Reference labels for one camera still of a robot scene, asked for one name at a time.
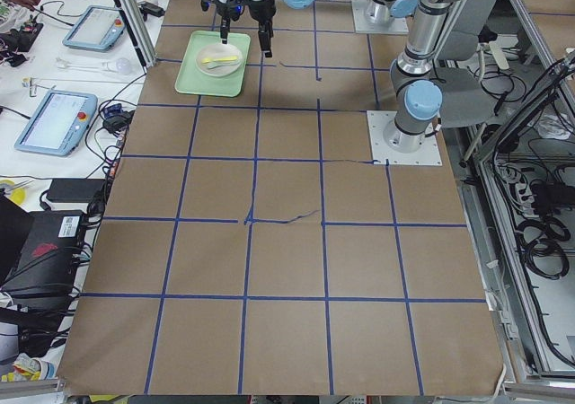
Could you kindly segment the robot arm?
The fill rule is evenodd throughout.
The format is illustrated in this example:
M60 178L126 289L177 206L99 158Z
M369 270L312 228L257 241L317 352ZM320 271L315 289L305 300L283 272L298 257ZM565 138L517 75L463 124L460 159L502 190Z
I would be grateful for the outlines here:
M306 8L315 1L283 0L293 9ZM439 38L446 28L450 8L462 0L418 1L404 50L392 63L391 77L398 110L383 132L389 147L403 154L420 149L426 129L439 114L443 97L429 80L431 62L438 52Z
M203 12L207 12L211 6L215 7L216 13L221 18L219 27L221 42L227 44L231 23L237 22L243 13L243 0L200 0Z

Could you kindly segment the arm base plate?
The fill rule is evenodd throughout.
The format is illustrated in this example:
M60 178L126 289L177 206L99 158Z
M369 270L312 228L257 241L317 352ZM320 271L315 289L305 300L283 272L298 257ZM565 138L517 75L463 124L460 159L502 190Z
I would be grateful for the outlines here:
M380 165L441 166L433 123L418 135L407 135L395 125L395 111L368 110L367 128L372 162Z
M374 0L351 0L356 33L405 36L409 33L405 18L394 18L385 4Z

